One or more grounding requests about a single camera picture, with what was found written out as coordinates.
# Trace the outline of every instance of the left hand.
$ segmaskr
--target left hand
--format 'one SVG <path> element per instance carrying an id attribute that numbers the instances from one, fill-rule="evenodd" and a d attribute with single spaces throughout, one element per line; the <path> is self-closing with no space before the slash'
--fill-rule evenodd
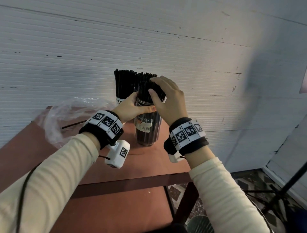
<path id="1" fill-rule="evenodd" d="M 119 119 L 122 123 L 132 120 L 137 115 L 143 113 L 153 113 L 156 111 L 156 108 L 153 105 L 136 107 L 134 104 L 136 102 L 137 96 L 138 93 L 133 92 L 127 99 L 125 99 L 115 109 L 112 110 L 119 116 Z"/>

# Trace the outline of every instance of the forearm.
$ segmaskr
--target forearm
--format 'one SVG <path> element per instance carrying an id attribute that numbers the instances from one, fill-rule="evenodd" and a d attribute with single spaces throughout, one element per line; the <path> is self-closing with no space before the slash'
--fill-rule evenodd
<path id="1" fill-rule="evenodd" d="M 193 168 L 190 176 L 215 232 L 270 232 L 256 207 L 209 147 L 188 154 L 186 159 Z"/>
<path id="2" fill-rule="evenodd" d="M 26 186 L 21 232 L 49 232 L 80 180 L 96 161 L 95 142 L 79 134 L 36 168 Z M 1 232 L 12 232 L 27 174 L 0 194 Z"/>

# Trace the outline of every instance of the barcode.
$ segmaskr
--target barcode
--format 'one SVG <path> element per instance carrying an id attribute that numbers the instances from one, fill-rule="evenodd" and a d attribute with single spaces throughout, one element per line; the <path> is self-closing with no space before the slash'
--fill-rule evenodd
<path id="1" fill-rule="evenodd" d="M 144 127 L 144 126 L 142 126 L 142 129 L 143 129 L 143 130 L 150 130 L 150 127 Z"/>

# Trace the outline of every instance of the packaging label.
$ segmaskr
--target packaging label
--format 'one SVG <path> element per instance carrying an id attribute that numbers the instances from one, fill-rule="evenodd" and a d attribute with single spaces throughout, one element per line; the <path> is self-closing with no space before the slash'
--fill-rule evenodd
<path id="1" fill-rule="evenodd" d="M 121 102 L 123 102 L 124 101 L 124 99 L 120 99 L 120 98 L 117 98 L 116 97 L 116 103 L 117 103 L 117 105 L 119 105 Z"/>
<path id="2" fill-rule="evenodd" d="M 145 133 L 150 132 L 150 128 L 153 125 L 153 119 L 149 118 L 143 118 L 138 116 L 136 122 L 135 122 L 135 127 Z"/>

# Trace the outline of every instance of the hand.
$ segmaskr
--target hand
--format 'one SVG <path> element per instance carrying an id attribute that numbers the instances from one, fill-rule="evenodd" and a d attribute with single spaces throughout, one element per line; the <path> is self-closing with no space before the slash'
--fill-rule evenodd
<path id="1" fill-rule="evenodd" d="M 155 106 L 136 107 L 134 104 L 136 102 L 137 96 L 138 93 L 133 92 L 127 99 L 125 99 L 115 109 L 112 110 L 119 116 L 119 119 L 122 123 L 132 120 L 137 115 L 143 113 L 152 113 L 156 111 Z"/>
<path id="2" fill-rule="evenodd" d="M 179 90 L 176 83 L 164 76 L 154 77 L 150 80 L 158 84 L 166 94 L 167 99 L 165 103 L 162 103 L 153 89 L 148 90 L 158 113 L 169 126 L 180 118 L 188 117 L 185 95 L 183 91 Z"/>

